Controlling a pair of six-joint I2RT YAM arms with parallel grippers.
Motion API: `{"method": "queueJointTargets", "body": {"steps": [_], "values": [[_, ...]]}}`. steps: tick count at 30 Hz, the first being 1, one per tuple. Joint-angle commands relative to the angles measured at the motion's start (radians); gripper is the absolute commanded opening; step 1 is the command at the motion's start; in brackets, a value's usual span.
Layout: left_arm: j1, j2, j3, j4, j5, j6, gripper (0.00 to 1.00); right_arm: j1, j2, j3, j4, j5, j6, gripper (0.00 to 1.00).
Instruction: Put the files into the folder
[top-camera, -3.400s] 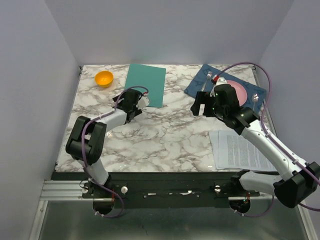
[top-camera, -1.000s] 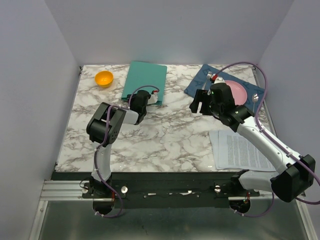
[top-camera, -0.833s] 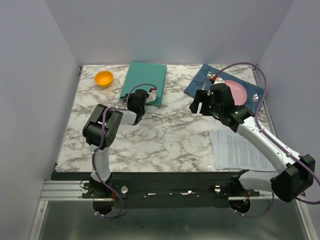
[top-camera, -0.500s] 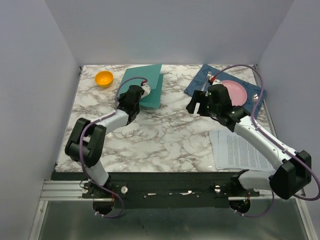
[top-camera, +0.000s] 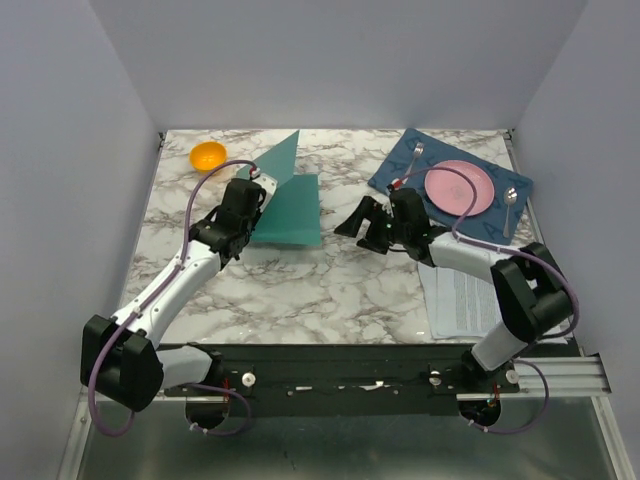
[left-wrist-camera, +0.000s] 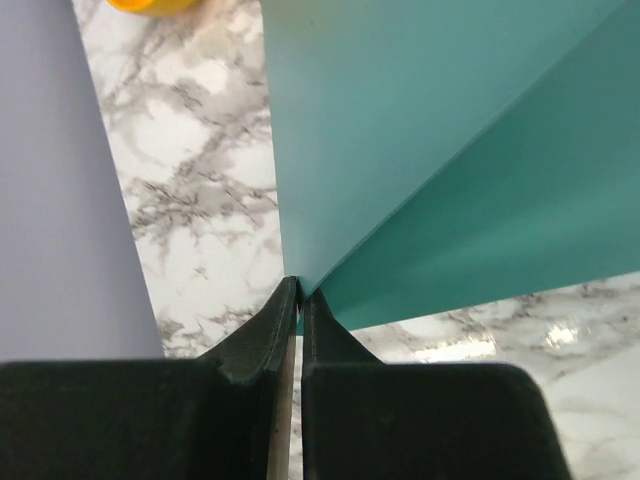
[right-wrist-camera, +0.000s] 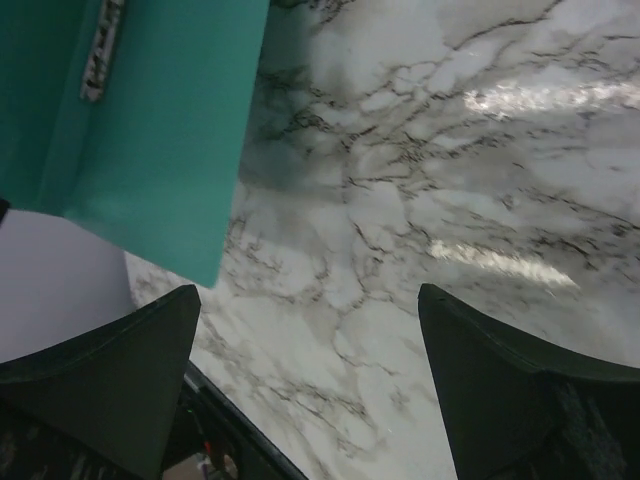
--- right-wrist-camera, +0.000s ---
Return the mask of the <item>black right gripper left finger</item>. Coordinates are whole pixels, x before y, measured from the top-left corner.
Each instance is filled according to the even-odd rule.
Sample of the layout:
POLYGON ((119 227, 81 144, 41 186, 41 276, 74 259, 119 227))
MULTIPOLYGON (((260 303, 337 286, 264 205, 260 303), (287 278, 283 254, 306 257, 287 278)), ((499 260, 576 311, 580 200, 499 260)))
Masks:
POLYGON ((179 404, 201 302, 181 286, 1 365, 4 479, 159 479, 201 448, 179 404))

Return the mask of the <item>teal plastic folder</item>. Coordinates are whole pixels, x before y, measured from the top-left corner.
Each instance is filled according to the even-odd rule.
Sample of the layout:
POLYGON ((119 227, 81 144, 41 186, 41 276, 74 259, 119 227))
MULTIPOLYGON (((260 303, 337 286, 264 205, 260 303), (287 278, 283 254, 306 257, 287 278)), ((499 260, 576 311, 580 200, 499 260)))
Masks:
POLYGON ((125 1, 91 103, 79 92, 102 2, 2 3, 1 195, 212 286, 269 5, 125 1))

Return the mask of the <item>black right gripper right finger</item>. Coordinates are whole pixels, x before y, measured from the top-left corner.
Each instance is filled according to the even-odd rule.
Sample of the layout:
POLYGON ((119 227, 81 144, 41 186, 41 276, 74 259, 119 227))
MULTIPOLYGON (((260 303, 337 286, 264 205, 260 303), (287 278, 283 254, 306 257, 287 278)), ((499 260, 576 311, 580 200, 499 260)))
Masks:
POLYGON ((422 285, 418 313, 460 479, 636 479, 639 371, 422 285))

